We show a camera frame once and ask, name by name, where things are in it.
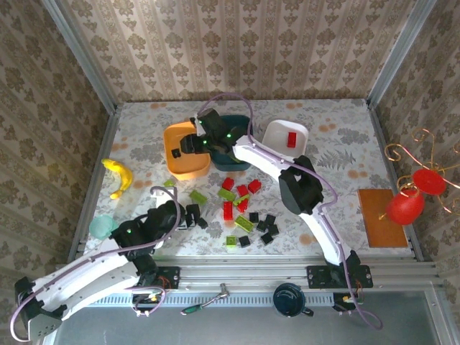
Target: mug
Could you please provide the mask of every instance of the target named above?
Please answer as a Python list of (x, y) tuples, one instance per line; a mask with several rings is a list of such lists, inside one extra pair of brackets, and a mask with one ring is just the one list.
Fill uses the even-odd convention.
[(288, 318), (304, 314), (313, 316), (313, 311), (305, 307), (305, 295), (296, 284), (286, 282), (281, 284), (273, 293), (273, 304), (281, 315)]

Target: red block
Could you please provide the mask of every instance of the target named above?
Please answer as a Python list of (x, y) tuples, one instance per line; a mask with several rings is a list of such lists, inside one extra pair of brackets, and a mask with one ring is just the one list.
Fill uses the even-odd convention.
[(287, 147), (294, 148), (295, 147), (295, 139), (297, 137), (297, 133), (289, 132), (287, 136)]
[(244, 199), (239, 205), (236, 207), (238, 211), (244, 213), (247, 210), (247, 206), (249, 205), (249, 199)]
[(224, 201), (224, 220), (233, 221), (233, 203), (231, 201)]
[(254, 180), (250, 184), (247, 185), (249, 191), (254, 194), (256, 193), (261, 187), (262, 184), (259, 180)]
[(235, 184), (235, 181), (231, 178), (226, 178), (224, 180), (224, 183), (222, 183), (222, 188), (223, 189), (227, 189), (227, 190), (231, 190), (233, 188)]
[(236, 190), (238, 191), (239, 196), (247, 196), (249, 194), (245, 185), (239, 185), (236, 187)]

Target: white table surface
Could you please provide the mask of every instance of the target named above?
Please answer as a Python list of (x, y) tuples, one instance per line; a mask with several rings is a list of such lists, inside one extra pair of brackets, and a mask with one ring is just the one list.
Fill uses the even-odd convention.
[[(110, 194), (119, 187), (119, 177), (106, 171), (95, 216), (108, 214), (122, 222), (146, 213), (155, 205), (150, 197), (151, 186), (162, 185), (171, 178), (166, 168), (163, 130), (192, 117), (202, 104), (194, 101), (124, 105), (110, 158), (132, 169), (134, 183), (119, 200), (111, 200)], [(390, 188), (390, 182), (363, 99), (253, 101), (252, 105), (254, 136), (259, 141), (267, 125), (275, 119), (294, 121), (308, 128), (306, 155), (312, 159), (316, 172), (329, 180), (339, 193), (339, 202), (328, 212), (343, 239), (358, 255), (413, 257), (409, 248), (369, 248), (357, 191)], [(219, 101), (211, 106), (220, 115), (249, 115), (241, 101)], [(227, 176), (235, 179), (235, 185), (247, 184), (255, 178), (262, 182), (261, 191), (251, 197), (244, 215), (249, 218), (249, 212), (259, 212), (261, 219), (267, 213), (277, 217), (280, 234), (271, 244), (265, 246), (259, 238), (261, 233), (254, 229), (249, 235), (252, 242), (249, 247), (228, 249), (225, 246), (227, 236), (247, 234), (233, 222), (223, 220), (222, 200), (217, 193)], [(207, 176), (179, 181), (176, 186), (184, 207), (192, 203), (188, 197), (192, 190), (208, 198), (201, 213), (209, 227), (176, 231), (155, 255), (322, 256), (307, 225), (282, 204), (278, 184), (255, 167), (244, 172), (220, 172), (211, 163)], [(327, 201), (330, 194), (324, 191), (324, 195)], [(90, 235), (86, 249), (97, 244), (98, 240)]]

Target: yellow banana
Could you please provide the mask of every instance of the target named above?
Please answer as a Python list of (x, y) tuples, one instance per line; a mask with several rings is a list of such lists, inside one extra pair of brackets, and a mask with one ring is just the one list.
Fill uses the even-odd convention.
[(120, 174), (121, 178), (121, 185), (120, 188), (116, 191), (113, 192), (110, 195), (110, 199), (118, 199), (123, 192), (128, 189), (128, 187), (132, 183), (132, 171), (122, 165), (120, 162), (116, 162), (114, 160), (107, 160), (103, 159), (102, 164), (106, 169), (109, 169), (110, 171), (114, 171), (118, 174)]

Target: green cube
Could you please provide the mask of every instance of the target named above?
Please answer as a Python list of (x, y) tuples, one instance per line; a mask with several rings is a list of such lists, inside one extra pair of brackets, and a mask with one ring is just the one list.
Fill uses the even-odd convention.
[(249, 233), (254, 228), (254, 224), (245, 219), (243, 216), (238, 216), (235, 219), (235, 224), (245, 230), (245, 232)]
[(232, 192), (228, 191), (227, 189), (223, 189), (223, 188), (220, 189), (220, 191), (217, 193), (217, 195), (220, 196), (221, 198), (227, 200), (227, 201), (233, 201), (236, 198), (235, 193), (232, 193)]
[(168, 181), (166, 181), (165, 183), (163, 183), (163, 185), (165, 187), (174, 187), (175, 186), (175, 181), (173, 179), (169, 179)]
[(192, 193), (190, 193), (190, 198), (200, 205), (204, 205), (208, 201), (207, 197), (197, 192), (196, 190), (193, 190)]
[(226, 245), (227, 248), (236, 247), (236, 236), (227, 236)]
[(249, 194), (246, 194), (245, 196), (242, 196), (241, 198), (236, 199), (233, 204), (235, 206), (238, 206), (240, 203), (242, 203), (243, 200), (249, 199)]

